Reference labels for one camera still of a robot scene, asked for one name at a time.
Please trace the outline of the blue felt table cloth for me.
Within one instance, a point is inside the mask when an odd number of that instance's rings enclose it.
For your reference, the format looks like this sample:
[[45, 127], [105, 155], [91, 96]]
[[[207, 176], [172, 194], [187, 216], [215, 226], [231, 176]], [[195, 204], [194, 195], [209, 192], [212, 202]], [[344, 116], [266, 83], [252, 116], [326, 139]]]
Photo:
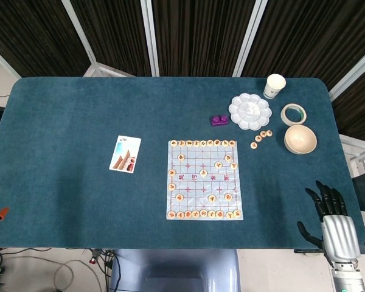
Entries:
[[[212, 127], [233, 97], [262, 94], [264, 78], [35, 77], [18, 80], [0, 123], [0, 247], [301, 248], [297, 228], [322, 235], [306, 188], [336, 188], [358, 238], [364, 223], [328, 90], [289, 78], [270, 101], [273, 135], [256, 149], [252, 131]], [[304, 108], [317, 138], [309, 154], [287, 150], [282, 108]], [[141, 138], [133, 173], [109, 169], [118, 135]], [[168, 220], [167, 144], [237, 142], [242, 221]]]

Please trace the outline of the purple toy brick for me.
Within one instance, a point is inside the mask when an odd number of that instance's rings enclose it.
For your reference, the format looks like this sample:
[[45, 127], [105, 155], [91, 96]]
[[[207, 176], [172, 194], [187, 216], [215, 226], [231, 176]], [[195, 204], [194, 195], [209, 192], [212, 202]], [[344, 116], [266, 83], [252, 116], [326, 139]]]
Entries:
[[225, 126], [229, 123], [229, 118], [227, 115], [212, 116], [210, 123], [213, 127]]

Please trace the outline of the blue-grey robot torso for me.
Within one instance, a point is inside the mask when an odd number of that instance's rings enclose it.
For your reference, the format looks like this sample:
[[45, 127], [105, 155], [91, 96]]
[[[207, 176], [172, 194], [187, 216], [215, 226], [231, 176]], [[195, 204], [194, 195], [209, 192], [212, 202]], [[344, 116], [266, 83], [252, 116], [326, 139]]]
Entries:
[[117, 249], [108, 292], [241, 292], [234, 249]]

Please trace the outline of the beige bowl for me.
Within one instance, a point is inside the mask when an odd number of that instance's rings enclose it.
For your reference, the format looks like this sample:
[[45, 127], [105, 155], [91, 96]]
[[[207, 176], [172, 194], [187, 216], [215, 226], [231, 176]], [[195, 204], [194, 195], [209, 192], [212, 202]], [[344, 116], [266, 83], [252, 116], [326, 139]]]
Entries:
[[306, 155], [316, 148], [317, 138], [309, 127], [293, 125], [285, 132], [284, 144], [288, 151], [297, 155]]

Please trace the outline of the beige masking tape roll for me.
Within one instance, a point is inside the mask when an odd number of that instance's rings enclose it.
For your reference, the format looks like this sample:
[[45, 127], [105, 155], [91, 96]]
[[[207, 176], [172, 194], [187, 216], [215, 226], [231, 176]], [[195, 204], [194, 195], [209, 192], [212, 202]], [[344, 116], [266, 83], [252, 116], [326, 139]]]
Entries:
[[[286, 111], [287, 110], [296, 110], [301, 119], [300, 121], [298, 122], [294, 122], [294, 121], [291, 121], [288, 117], [287, 117], [287, 114], [286, 114]], [[307, 119], [307, 113], [306, 111], [304, 110], [304, 108], [298, 104], [295, 104], [295, 103], [289, 103], [287, 105], [285, 105], [281, 112], [280, 112], [280, 117], [282, 119], [282, 122], [286, 125], [288, 125], [289, 127], [293, 126], [293, 125], [302, 125], [306, 119]]]

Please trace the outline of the white paper xiangqi board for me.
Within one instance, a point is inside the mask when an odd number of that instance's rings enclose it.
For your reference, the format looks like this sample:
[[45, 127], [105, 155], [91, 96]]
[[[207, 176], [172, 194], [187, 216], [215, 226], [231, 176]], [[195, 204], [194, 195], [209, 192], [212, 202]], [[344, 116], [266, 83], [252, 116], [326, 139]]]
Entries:
[[[239, 175], [239, 163], [238, 163], [238, 151], [237, 142], [234, 147], [224, 146], [211, 146], [211, 147], [184, 147], [178, 145], [172, 147], [170, 141], [168, 142], [168, 164], [167, 164], [167, 186], [170, 183], [176, 184], [174, 191], [167, 190], [167, 204], [166, 204], [166, 218], [168, 211], [174, 211], [175, 213], [181, 211], [184, 212], [190, 210], [200, 211], [206, 209], [209, 210], [222, 210], [224, 212], [223, 219], [198, 217], [191, 219], [175, 219], [172, 220], [242, 220], [243, 219], [243, 206], [242, 206], [242, 193], [240, 188], [240, 175]], [[178, 155], [183, 154], [185, 160], [179, 161]], [[232, 161], [225, 161], [226, 155], [232, 156]], [[215, 168], [215, 163], [220, 161], [223, 166], [220, 169]], [[236, 162], [238, 164], [237, 169], [230, 168], [230, 164]], [[169, 170], [176, 170], [175, 176], [169, 175]], [[200, 171], [202, 169], [207, 170], [207, 176], [202, 177]], [[182, 201], [177, 201], [175, 196], [181, 193], [184, 196]], [[232, 195], [231, 201], [226, 201], [224, 195], [230, 193]], [[215, 195], [216, 201], [211, 203], [208, 200], [209, 195]], [[235, 210], [241, 210], [241, 217], [233, 219], [226, 218], [226, 212], [233, 212]]]

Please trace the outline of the white flower-shaped paint palette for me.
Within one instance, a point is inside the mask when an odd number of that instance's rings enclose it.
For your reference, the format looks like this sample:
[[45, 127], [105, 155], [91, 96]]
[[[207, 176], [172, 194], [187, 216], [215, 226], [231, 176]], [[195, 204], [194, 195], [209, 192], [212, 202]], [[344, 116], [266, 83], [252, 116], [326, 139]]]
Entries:
[[228, 111], [233, 123], [242, 130], [257, 131], [269, 124], [269, 103], [257, 94], [242, 93], [232, 98]]

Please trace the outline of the white paper cup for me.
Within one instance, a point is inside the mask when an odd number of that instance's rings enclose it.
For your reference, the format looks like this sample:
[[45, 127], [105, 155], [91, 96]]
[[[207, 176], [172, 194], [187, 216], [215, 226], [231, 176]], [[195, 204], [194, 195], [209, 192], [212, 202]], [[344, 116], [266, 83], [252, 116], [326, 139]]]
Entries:
[[285, 78], [280, 74], [271, 74], [266, 78], [266, 85], [263, 91], [267, 99], [275, 98], [278, 93], [286, 86]]

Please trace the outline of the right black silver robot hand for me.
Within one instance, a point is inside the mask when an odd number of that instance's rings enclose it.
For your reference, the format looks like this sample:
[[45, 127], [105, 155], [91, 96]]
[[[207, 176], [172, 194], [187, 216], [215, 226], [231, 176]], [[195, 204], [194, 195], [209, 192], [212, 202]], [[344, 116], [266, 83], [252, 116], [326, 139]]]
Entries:
[[303, 222], [297, 222], [301, 236], [323, 251], [331, 265], [352, 263], [360, 255], [360, 245], [352, 217], [348, 215], [342, 195], [335, 189], [316, 181], [320, 193], [306, 188], [314, 202], [322, 229], [322, 238], [312, 236]]

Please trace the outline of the postcard with building photo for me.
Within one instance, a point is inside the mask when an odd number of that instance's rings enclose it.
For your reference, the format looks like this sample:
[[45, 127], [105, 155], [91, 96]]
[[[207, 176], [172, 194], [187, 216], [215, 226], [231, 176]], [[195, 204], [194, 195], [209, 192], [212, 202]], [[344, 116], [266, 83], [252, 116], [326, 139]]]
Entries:
[[141, 138], [118, 135], [109, 169], [133, 173], [141, 145]]

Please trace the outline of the dark white-framed divider panel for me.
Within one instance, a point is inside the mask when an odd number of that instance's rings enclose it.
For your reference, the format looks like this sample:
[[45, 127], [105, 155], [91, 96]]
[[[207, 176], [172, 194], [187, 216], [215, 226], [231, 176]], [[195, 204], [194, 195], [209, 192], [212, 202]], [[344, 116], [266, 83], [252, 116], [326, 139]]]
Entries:
[[362, 175], [365, 173], [365, 55], [329, 95], [350, 175]]
[[143, 0], [61, 0], [91, 67], [151, 76]]
[[316, 77], [332, 89], [365, 55], [365, 0], [268, 0], [242, 77]]
[[151, 74], [240, 77], [268, 0], [140, 0]]
[[21, 77], [77, 77], [90, 65], [61, 0], [0, 0], [0, 55]]

